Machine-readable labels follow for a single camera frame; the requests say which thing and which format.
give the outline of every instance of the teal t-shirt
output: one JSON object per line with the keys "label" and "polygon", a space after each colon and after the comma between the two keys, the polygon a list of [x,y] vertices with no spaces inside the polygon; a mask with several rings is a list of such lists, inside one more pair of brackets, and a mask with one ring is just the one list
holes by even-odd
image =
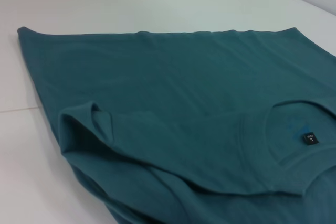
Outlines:
{"label": "teal t-shirt", "polygon": [[18,33],[63,156],[131,223],[248,223],[232,214],[246,204],[263,223],[258,204],[284,198],[263,221],[302,223],[312,184],[336,165],[336,58],[295,28]]}

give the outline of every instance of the white table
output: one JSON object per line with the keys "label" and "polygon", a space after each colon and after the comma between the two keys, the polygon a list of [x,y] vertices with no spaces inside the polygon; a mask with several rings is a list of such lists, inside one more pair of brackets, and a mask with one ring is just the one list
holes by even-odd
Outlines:
{"label": "white table", "polygon": [[301,0],[0,0],[0,223],[115,223],[59,154],[20,54],[20,26],[48,34],[297,27],[336,55],[336,16]]}

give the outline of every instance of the t-shirt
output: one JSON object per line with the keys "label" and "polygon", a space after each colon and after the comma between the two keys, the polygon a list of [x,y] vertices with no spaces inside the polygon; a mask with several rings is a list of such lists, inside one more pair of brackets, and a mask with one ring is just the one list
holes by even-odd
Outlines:
{"label": "t-shirt", "polygon": [[[308,203],[336,165],[336,58],[296,28],[18,33],[63,156],[118,218],[336,218],[326,205],[336,193]],[[305,143],[307,133],[319,143]]]}

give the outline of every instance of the black clothing tag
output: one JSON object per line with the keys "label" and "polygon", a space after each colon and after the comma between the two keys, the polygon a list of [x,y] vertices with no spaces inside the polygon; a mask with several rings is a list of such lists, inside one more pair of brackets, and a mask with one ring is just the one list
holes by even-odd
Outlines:
{"label": "black clothing tag", "polygon": [[307,145],[312,145],[312,144],[318,144],[319,143],[319,141],[317,140],[315,134],[312,133],[312,132],[305,133],[303,135],[303,140],[305,141],[305,143]]}

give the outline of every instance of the folded t-shirt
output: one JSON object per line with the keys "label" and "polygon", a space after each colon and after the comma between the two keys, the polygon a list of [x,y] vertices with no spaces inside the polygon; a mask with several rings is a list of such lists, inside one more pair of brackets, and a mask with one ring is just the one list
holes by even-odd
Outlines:
{"label": "folded t-shirt", "polygon": [[224,223],[199,194],[295,200],[336,165],[336,59],[295,28],[18,33],[62,154],[127,221]]}

